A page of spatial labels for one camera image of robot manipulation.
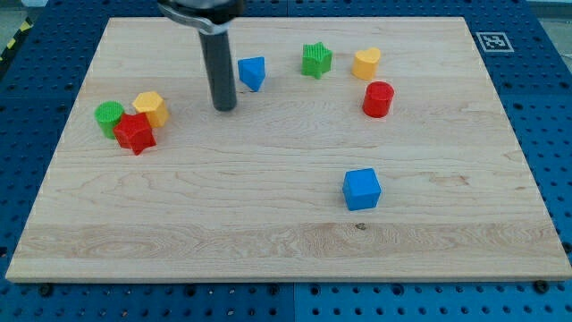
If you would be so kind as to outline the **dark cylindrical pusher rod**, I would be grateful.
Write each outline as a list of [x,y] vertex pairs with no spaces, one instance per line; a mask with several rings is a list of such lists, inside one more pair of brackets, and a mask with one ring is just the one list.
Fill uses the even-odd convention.
[[230,112],[237,105],[228,32],[199,33],[214,109]]

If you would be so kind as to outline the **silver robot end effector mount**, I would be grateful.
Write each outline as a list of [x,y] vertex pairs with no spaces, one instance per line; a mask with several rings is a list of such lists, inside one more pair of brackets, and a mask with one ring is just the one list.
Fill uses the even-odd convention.
[[245,0],[157,0],[160,12],[170,20],[206,35],[226,32],[231,21],[246,8]]

